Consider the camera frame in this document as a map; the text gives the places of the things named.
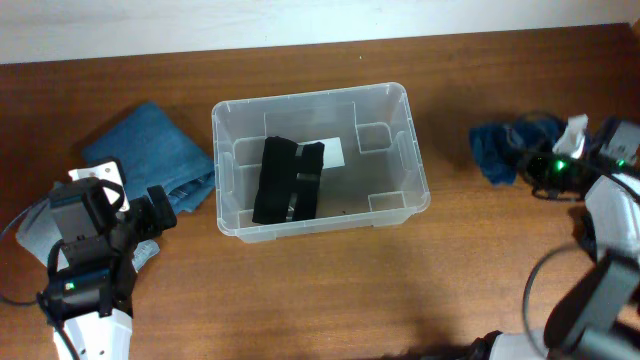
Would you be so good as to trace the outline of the blue taped clothing bundle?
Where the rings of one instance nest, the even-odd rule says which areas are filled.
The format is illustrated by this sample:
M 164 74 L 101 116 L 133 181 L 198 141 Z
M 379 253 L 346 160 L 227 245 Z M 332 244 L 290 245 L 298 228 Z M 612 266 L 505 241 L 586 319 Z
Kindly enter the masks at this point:
M 492 185 L 512 185 L 525 154 L 550 152 L 565 129 L 565 121 L 541 111 L 525 113 L 513 122 L 474 127 L 469 131 L 472 157 Z

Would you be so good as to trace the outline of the light blue jeans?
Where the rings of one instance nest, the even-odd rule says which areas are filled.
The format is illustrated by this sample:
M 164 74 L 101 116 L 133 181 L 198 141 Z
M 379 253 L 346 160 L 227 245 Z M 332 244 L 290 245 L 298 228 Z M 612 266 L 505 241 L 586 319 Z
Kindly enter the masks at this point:
M 61 238 L 60 231 L 51 215 L 48 195 L 45 194 L 26 213 L 16 232 L 17 242 L 44 266 L 47 266 L 50 250 Z M 135 271 L 139 272 L 159 252 L 160 247 L 154 240 L 140 242 L 132 258 Z

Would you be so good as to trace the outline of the black taped clothing bundle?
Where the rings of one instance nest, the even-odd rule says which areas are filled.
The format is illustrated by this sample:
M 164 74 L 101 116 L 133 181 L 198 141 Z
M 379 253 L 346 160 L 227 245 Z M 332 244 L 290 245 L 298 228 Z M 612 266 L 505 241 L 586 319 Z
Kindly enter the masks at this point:
M 267 137 L 252 221 L 271 225 L 316 217 L 325 145 Z

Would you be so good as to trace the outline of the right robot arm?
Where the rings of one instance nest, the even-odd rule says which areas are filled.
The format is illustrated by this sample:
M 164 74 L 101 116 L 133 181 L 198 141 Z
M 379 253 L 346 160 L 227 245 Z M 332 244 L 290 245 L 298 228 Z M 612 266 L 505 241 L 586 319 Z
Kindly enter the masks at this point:
M 639 332 L 619 321 L 639 304 L 639 127 L 607 119 L 595 135 L 588 118 L 562 121 L 525 115 L 512 124 L 471 129 L 474 161 L 494 185 L 517 176 L 538 199 L 581 202 L 584 232 L 575 244 L 549 251 L 527 279 L 521 316 L 524 331 L 497 331 L 477 339 L 469 359 L 636 359 Z M 529 323 L 533 283 L 554 256 L 584 251 L 594 266 L 554 307 L 542 331 Z

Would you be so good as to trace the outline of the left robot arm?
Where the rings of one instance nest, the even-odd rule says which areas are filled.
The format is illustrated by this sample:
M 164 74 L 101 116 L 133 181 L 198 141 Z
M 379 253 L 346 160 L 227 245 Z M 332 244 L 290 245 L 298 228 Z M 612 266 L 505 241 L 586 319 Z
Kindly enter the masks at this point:
M 127 211 L 121 185 L 89 177 L 48 195 L 61 233 L 48 256 L 48 284 L 36 296 L 61 359 L 127 360 L 133 332 L 133 255 L 140 242 L 177 224 L 162 186 Z

